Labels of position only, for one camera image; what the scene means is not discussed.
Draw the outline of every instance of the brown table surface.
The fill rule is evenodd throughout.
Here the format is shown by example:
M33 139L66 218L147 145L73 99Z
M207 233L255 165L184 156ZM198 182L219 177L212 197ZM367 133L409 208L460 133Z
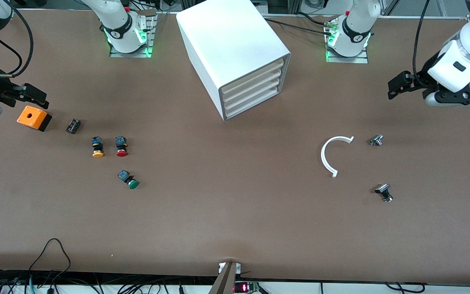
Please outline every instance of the brown table surface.
M91 11L23 15L34 56L15 82L48 93L53 119L44 133L19 125L20 102L0 116L0 268L28 268L57 237L77 271L215 275L230 258L256 278L470 283L470 108L386 95L411 69L418 20L378 20L368 65L326 63L320 35L272 24L291 50L284 90L223 122L175 15L146 59L109 58ZM418 68L463 24L425 20ZM18 18L0 38L26 56ZM0 45L0 67L15 64ZM333 136L355 136L328 146L336 178L320 160ZM384 183L392 203L373 192ZM65 266L52 244L35 269Z

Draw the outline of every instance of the white curved handle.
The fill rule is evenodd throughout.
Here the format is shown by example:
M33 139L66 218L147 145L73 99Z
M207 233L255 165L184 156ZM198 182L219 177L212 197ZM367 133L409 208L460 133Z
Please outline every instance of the white curved handle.
M344 141L349 144L351 143L351 141L353 141L353 139L354 139L354 136L352 136L351 138L347 138L345 136L336 136L336 137L329 139L322 147L322 151L320 152L320 158L322 159L322 163L324 164L326 169L328 169L328 171L330 171L333 174L333 177L336 177L336 174L338 173L338 171L332 168L330 164L328 163L328 161L326 160L326 154L325 154L326 146L332 141Z

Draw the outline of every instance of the orange box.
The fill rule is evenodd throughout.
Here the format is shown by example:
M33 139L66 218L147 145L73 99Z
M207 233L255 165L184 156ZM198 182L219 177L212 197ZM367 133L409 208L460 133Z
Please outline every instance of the orange box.
M25 106L21 115L17 118L17 122L44 132L51 119L52 116L47 114L46 111L32 106Z

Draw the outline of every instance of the white box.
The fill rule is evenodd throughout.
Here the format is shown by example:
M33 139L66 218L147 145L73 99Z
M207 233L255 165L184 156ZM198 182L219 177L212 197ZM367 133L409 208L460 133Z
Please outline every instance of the white box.
M291 53L250 0L207 0L177 13L177 23L223 120L282 91Z

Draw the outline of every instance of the metal post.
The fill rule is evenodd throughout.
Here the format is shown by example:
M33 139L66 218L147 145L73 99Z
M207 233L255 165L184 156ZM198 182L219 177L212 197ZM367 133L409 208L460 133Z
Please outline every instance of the metal post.
M235 284L235 274L237 273L237 263L227 262L222 268L219 276L211 286L208 294L232 294Z

